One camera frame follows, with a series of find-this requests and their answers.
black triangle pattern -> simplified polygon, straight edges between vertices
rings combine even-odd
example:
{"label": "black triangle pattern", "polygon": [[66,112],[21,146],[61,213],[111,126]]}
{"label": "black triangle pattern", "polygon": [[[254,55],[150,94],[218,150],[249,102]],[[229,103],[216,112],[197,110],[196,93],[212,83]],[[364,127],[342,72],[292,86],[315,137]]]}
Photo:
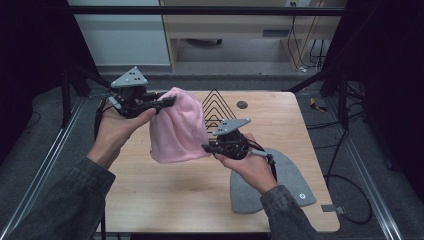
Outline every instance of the black triangle pattern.
{"label": "black triangle pattern", "polygon": [[210,138],[222,119],[237,119],[225,99],[216,89],[212,89],[202,102],[206,130]]}

wrist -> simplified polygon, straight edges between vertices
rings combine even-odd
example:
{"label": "wrist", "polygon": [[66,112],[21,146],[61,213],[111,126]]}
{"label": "wrist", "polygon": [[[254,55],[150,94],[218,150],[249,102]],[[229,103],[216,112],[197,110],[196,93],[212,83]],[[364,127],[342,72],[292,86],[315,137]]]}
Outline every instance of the wrist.
{"label": "wrist", "polygon": [[119,149],[111,150],[107,147],[98,147],[94,145],[90,152],[87,154],[87,158],[99,166],[105,169],[109,169],[112,163],[118,157],[119,152]]}
{"label": "wrist", "polygon": [[263,184],[261,184],[261,186],[258,187],[258,191],[263,195],[264,193],[268,192],[269,190],[275,188],[276,186],[278,186],[277,181],[272,179],[272,180],[269,180],[267,182],[263,182]]}

right hand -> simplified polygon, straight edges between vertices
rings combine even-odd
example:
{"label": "right hand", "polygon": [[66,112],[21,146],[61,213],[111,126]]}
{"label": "right hand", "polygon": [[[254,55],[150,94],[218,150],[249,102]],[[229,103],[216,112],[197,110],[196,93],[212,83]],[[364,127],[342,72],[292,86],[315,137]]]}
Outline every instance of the right hand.
{"label": "right hand", "polygon": [[[250,133],[244,136],[255,141]],[[234,160],[221,154],[215,154],[222,165],[237,172],[250,186],[261,194],[271,190],[278,185],[272,175],[271,169],[265,157],[252,154],[251,151],[242,160]]]}

black curtain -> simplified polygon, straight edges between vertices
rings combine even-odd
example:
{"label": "black curtain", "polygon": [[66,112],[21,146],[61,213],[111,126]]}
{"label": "black curtain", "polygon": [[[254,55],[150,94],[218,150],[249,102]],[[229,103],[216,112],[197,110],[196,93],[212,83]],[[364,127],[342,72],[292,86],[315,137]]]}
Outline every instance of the black curtain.
{"label": "black curtain", "polygon": [[[47,11],[47,6],[69,5],[66,0],[1,1],[0,164],[32,115],[32,99],[60,86],[66,67],[79,65],[99,75],[73,14]],[[85,85],[82,75],[68,80]]]}
{"label": "black curtain", "polygon": [[[345,51],[343,71],[348,80],[365,85],[364,107],[389,167],[402,171],[424,201],[424,1],[379,3]],[[358,9],[364,4],[350,0],[348,8]],[[363,20],[342,19],[327,54],[327,65],[339,59],[338,53]],[[337,85],[337,80],[328,78],[326,82]]]}

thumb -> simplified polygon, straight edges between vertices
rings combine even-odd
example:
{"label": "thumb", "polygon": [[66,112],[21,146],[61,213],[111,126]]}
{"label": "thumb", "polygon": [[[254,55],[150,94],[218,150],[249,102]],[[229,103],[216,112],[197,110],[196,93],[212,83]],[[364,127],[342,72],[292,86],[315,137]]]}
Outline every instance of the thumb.
{"label": "thumb", "polygon": [[139,127],[143,126],[144,124],[146,124],[148,121],[150,121],[150,119],[152,119],[152,117],[155,115],[155,113],[156,113],[155,108],[150,108],[150,109],[147,109],[146,111],[140,113],[140,115],[138,115],[136,118],[132,119],[132,120],[134,120],[135,127],[139,128]]}

